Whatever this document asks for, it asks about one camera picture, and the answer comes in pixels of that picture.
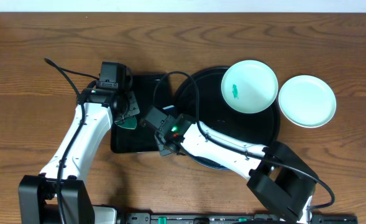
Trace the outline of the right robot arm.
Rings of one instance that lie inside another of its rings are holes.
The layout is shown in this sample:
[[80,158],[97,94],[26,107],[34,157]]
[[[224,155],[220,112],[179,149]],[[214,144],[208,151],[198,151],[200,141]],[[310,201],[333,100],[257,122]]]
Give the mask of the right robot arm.
[[213,161],[242,176],[260,203],[282,220],[311,220],[317,175],[287,145],[243,142],[184,114],[162,118],[155,125],[155,137],[162,149]]

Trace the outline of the green sponge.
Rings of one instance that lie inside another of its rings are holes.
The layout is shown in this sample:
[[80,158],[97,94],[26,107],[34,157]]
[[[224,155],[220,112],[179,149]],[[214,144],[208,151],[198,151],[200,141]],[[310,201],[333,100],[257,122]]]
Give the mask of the green sponge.
[[125,118],[116,122],[116,125],[123,129],[133,130],[137,127],[137,118],[135,116]]

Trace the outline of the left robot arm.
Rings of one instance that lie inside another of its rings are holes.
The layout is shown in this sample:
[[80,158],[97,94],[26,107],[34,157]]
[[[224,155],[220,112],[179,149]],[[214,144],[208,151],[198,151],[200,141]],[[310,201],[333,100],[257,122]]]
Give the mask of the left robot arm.
[[39,175],[25,175],[18,187],[22,223],[122,223],[117,209],[93,205],[85,183],[93,159],[113,124],[139,114],[133,91],[85,88],[83,105],[57,152]]

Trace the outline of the mint green plate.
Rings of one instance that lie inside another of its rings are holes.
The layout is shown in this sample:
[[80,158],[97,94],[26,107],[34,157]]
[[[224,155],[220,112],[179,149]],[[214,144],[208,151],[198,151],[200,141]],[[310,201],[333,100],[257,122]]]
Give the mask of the mint green plate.
[[289,121],[304,128],[325,125],[337,109],[332,88],[311,75],[298,75],[287,80],[280,89],[278,104]]
[[254,114],[267,109],[277,93],[278,80],[274,71],[257,60],[237,62],[222,77],[222,97],[240,113]]

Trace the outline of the black rectangular tray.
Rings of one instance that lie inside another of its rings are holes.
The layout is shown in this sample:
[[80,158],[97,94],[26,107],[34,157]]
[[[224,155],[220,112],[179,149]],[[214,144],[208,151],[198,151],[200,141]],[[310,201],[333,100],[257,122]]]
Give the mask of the black rectangular tray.
[[[167,80],[160,81],[162,74],[137,75],[132,90],[140,113],[137,121],[148,111],[152,103],[165,107],[172,104],[172,91]],[[111,129],[111,151],[117,154],[158,151],[154,133],[150,128],[137,125],[135,129],[125,129],[113,125]]]

